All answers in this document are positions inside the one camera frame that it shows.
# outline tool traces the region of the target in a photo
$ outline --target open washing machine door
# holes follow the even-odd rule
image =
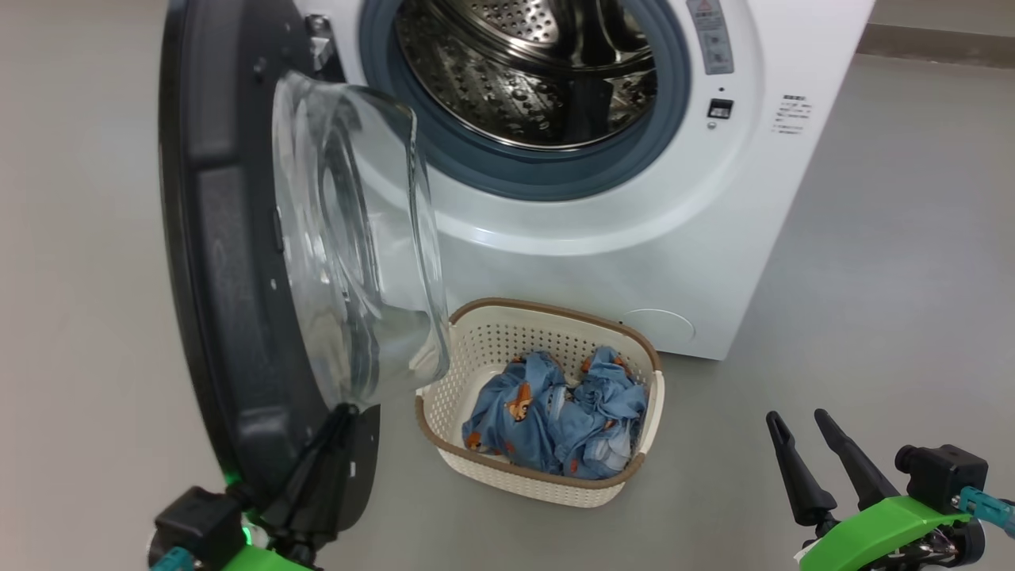
[[[415,116],[341,83],[313,27],[290,0],[173,0],[159,90],[171,274],[208,436],[255,522],[311,555],[365,508],[378,404],[449,366]]]

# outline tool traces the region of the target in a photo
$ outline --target blue clothing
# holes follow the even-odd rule
[[[586,480],[616,476],[630,460],[647,399],[615,361],[611,348],[596,350],[573,391],[545,353],[510,364],[480,391],[472,418],[462,426],[466,446],[548,474]]]

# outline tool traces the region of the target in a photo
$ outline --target stainless steel drum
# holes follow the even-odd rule
[[[652,50],[619,0],[406,0],[396,31],[426,91],[507,145],[586,146],[656,97]]]

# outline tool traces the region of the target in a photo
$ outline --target clothes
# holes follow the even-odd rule
[[[556,362],[534,353],[482,388],[462,426],[466,446],[512,462],[586,480],[619,474],[631,457],[647,399],[611,348],[586,361],[572,391]]]

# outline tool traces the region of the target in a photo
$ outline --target laundry basket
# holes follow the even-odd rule
[[[445,461],[459,474],[494,488],[557,504],[592,508],[612,500],[641,468],[663,412],[659,354],[644,336],[619,324],[566,309],[505,299],[467,304],[451,318],[451,369],[416,394],[416,419]],[[617,350],[649,396],[641,434],[630,463],[608,480],[580,480],[543,474],[479,454],[462,442],[462,423],[479,390],[513,358],[546,351],[577,384],[582,363],[602,346]]]

